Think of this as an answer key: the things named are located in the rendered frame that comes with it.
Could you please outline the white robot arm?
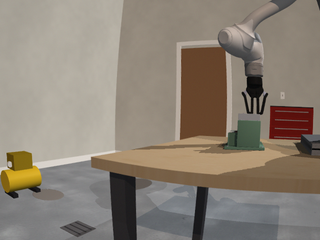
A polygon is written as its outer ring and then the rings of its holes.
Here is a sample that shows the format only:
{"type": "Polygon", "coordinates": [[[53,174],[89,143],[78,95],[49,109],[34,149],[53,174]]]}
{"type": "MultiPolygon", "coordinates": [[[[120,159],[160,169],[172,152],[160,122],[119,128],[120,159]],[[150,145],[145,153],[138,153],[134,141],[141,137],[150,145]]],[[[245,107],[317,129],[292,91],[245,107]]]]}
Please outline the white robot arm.
{"type": "Polygon", "coordinates": [[[262,40],[255,32],[257,26],[295,1],[271,0],[250,13],[242,22],[219,32],[219,45],[227,53],[242,58],[246,77],[263,77],[264,50],[262,40]]]}

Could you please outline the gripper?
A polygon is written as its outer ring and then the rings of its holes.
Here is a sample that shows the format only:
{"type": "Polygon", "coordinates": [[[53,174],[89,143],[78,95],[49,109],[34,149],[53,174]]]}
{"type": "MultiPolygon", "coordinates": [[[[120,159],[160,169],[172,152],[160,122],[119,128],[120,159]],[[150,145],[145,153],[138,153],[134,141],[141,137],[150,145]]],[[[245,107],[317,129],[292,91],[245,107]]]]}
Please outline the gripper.
{"type": "Polygon", "coordinates": [[[244,92],[241,93],[244,97],[246,112],[247,114],[254,113],[254,98],[256,98],[256,114],[262,115],[265,108],[266,98],[268,96],[268,93],[266,93],[263,89],[263,80],[261,77],[257,77],[257,76],[249,76],[246,78],[246,80],[247,80],[247,88],[244,92]],[[249,106],[248,106],[247,97],[246,97],[247,93],[251,97],[250,112],[249,112],[249,106]],[[259,97],[262,95],[262,93],[264,97],[263,97],[261,111],[260,111],[259,97]]]}

